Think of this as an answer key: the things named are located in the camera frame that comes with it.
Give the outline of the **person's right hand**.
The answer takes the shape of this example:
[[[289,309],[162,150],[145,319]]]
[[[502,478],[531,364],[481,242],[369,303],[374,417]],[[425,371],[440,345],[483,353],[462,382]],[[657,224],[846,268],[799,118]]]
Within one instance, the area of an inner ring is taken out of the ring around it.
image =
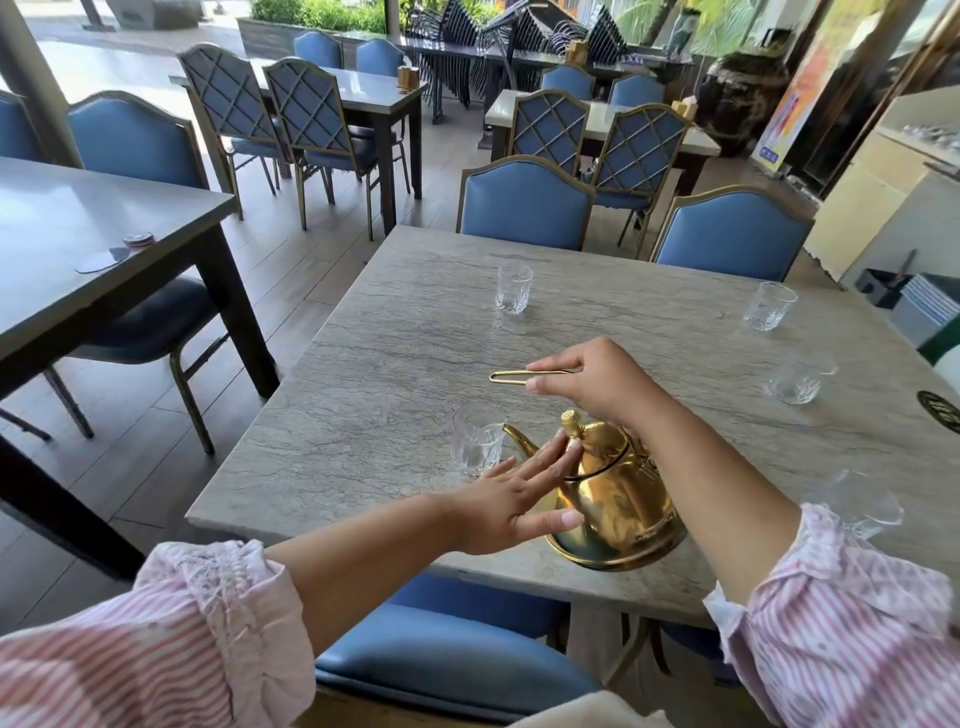
[[[612,339],[597,337],[534,361],[531,377],[573,375],[574,395],[559,396],[596,419],[641,432],[675,406],[673,398]]]

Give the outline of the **gold metal teapot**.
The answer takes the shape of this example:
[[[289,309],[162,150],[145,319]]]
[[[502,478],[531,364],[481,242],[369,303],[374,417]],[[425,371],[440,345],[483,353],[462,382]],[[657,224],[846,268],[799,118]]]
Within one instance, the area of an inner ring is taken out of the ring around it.
[[[582,453],[555,490],[555,509],[574,509],[583,522],[546,537],[555,552],[597,572],[630,572],[661,560],[686,539],[688,530],[639,438],[576,409],[564,411],[559,423]]]

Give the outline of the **clear cut glass tumbler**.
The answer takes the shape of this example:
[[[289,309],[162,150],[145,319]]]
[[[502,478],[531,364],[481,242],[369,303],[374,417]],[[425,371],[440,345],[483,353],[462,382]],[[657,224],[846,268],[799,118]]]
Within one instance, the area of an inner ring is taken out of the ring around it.
[[[786,354],[763,381],[764,395],[790,406],[805,406],[818,396],[824,381],[836,375],[838,366],[825,354]]]
[[[758,333],[774,331],[798,302],[799,295],[788,286],[774,281],[759,285],[742,315],[744,325]]]
[[[465,403],[454,413],[451,451],[461,474],[477,478],[499,463],[505,424],[505,415],[484,402]]]
[[[503,264],[497,270],[497,286],[494,297],[496,308],[510,316],[521,315],[528,307],[533,270],[519,264]]]
[[[812,486],[811,501],[827,507],[846,532],[864,542],[900,528],[906,516],[892,491],[854,468],[839,469]]]

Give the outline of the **cream fabric garment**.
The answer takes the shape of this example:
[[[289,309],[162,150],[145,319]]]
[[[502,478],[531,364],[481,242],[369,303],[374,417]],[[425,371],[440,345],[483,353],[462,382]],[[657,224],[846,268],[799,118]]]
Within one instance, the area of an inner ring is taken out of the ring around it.
[[[601,690],[542,710],[505,728],[675,728],[663,710],[640,714],[613,692]]]

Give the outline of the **blue lattice-back chair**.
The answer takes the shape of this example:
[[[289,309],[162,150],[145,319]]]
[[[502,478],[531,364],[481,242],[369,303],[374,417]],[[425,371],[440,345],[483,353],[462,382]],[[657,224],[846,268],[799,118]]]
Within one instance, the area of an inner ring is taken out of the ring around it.
[[[293,157],[294,185],[301,228],[306,224],[306,180],[320,175],[330,205],[335,204],[331,174],[350,172],[366,195],[367,237],[374,240],[373,189],[378,168],[376,143],[351,134],[338,79],[310,61],[290,56],[263,68],[285,142]]]
[[[281,168],[289,164],[290,152],[254,67],[232,51],[206,42],[178,53],[177,59],[210,157],[224,169],[225,191],[239,198],[238,171],[258,162],[271,195],[277,196]]]
[[[634,258],[640,257],[649,218],[690,128],[690,121],[665,103],[612,105],[606,139],[589,179],[594,208],[627,211],[617,245],[632,221],[639,223]]]
[[[506,156],[532,156],[579,179],[590,104],[567,91],[546,89],[517,97]]]

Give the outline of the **white top dining table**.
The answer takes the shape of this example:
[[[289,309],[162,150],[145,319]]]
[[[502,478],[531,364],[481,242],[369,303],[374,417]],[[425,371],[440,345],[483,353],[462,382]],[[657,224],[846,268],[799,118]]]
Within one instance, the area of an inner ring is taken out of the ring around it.
[[[486,112],[485,124],[491,127],[489,142],[491,162],[506,156],[516,101],[527,95],[530,93],[511,89],[503,90]],[[627,107],[597,101],[591,101],[589,105],[582,152],[587,156],[597,157],[606,140],[615,113],[626,111]],[[708,159],[716,158],[719,154],[719,145],[701,127],[692,125],[686,131],[674,161],[674,168],[679,171],[676,194],[689,196],[694,191]]]

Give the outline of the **grey table with black legs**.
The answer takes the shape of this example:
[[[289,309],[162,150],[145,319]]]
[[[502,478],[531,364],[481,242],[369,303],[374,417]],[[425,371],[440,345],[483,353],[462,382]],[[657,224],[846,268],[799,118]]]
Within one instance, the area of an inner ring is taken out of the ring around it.
[[[0,157],[0,401],[190,268],[269,399],[279,372],[221,225],[236,209],[209,189]],[[76,272],[137,233],[156,241],[108,270]]]
[[[285,141],[281,122],[263,75],[263,68],[277,61],[279,59],[274,61],[269,59],[264,61],[249,60],[270,113],[278,120]],[[414,199],[420,200],[422,198],[423,123],[421,99],[426,85],[422,83],[417,91],[403,93],[399,89],[398,81],[394,78],[364,74],[354,70],[319,68],[333,74],[338,80],[343,112],[350,133],[355,138],[370,140],[375,143],[378,166],[373,176],[379,178],[379,184],[371,191],[371,202],[373,202],[374,190],[378,190],[380,218],[384,234],[388,235],[398,223],[395,183],[396,155],[394,153],[393,134],[394,127],[402,121],[406,122],[410,142],[410,151],[401,156],[402,160],[407,161],[409,191],[413,194]],[[175,85],[185,88],[188,93],[183,69],[178,76],[173,76],[171,81]],[[294,180],[293,156],[290,150],[289,153],[290,159],[286,165],[292,168]],[[219,164],[217,175],[226,188],[228,183],[225,169],[218,159],[212,158],[212,160]]]

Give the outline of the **stack of dark striped chairs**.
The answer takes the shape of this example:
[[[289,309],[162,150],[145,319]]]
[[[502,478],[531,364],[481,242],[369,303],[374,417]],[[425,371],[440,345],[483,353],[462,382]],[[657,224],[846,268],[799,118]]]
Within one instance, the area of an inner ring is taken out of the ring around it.
[[[609,8],[584,0],[398,0],[400,29],[406,36],[487,50],[513,44],[516,51],[563,56],[573,41],[586,41],[591,64],[640,65],[642,46],[630,46]]]

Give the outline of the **cream service counter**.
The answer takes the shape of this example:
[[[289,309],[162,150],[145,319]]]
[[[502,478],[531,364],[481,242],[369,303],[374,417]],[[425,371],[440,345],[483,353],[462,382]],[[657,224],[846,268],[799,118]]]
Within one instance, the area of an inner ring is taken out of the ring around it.
[[[960,273],[960,251],[934,242],[960,223],[960,83],[897,96],[827,193],[804,244],[835,283],[852,287],[866,268]]]

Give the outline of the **round black gold-print coaster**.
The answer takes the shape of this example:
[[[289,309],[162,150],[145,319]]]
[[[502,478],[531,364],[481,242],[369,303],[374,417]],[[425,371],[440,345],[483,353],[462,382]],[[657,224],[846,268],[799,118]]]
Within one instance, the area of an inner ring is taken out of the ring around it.
[[[920,390],[916,399],[922,409],[938,424],[956,434],[960,434],[960,407],[957,407],[941,394]]]

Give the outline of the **colourful standing banner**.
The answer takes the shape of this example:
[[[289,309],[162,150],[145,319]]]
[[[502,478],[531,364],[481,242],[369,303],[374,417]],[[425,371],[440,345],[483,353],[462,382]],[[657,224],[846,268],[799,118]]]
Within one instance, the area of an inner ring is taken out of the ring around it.
[[[843,64],[850,43],[873,0],[818,0],[807,43],[774,114],[764,128],[751,159],[764,174],[786,172],[786,157],[811,116],[835,71]]]

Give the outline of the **green hedge plants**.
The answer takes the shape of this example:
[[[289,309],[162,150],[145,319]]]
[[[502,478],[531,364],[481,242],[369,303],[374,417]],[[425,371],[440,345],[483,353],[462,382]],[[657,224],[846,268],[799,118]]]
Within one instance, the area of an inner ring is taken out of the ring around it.
[[[249,17],[330,31],[388,30],[384,0],[249,0]]]

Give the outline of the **round grey coaster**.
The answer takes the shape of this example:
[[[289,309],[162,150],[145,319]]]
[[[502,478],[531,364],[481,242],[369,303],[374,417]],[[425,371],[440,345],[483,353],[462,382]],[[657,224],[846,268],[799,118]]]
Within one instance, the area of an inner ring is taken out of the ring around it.
[[[97,274],[126,261],[131,257],[133,250],[128,247],[114,247],[109,249],[102,249],[96,252],[90,253],[88,256],[79,261],[75,270],[78,274],[81,275],[91,275]]]

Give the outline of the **grey pillar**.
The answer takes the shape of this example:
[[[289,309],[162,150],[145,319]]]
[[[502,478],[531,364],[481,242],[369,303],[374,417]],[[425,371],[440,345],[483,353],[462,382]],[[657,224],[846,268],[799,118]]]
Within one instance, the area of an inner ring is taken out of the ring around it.
[[[15,0],[0,0],[0,77],[24,102],[48,161],[83,168],[66,121],[69,104]]]

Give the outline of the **blue padded gold-frame chair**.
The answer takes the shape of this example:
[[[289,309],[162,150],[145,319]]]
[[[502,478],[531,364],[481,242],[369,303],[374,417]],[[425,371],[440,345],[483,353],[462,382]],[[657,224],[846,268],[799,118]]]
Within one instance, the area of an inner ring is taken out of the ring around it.
[[[813,224],[796,204],[750,185],[677,196],[649,261],[781,284]]]
[[[343,48],[336,38],[321,30],[305,30],[293,40],[294,54],[323,68],[344,68]]]
[[[357,72],[396,79],[399,68],[403,66],[402,50],[387,39],[366,41],[358,45],[355,50]]]
[[[544,642],[566,602],[420,574],[315,661],[318,686],[461,720],[508,725],[602,686]]]
[[[5,90],[0,90],[0,158],[50,162],[24,99]]]
[[[71,104],[65,119],[87,171],[210,188],[191,122],[137,95],[100,91]]]
[[[202,448],[208,456],[213,456],[215,448],[210,432],[189,381],[231,335],[225,333],[215,339],[188,367],[184,366],[183,353],[186,344],[219,314],[206,285],[196,278],[182,275],[88,336],[67,354],[67,358],[126,366],[145,365],[166,358]]]
[[[594,188],[529,154],[462,171],[460,235],[582,252]]]
[[[594,97],[594,77],[583,67],[561,64],[541,73],[541,91],[562,91],[573,98],[590,102]]]
[[[655,76],[636,73],[615,80],[607,103],[620,107],[639,107],[665,102],[666,87]]]

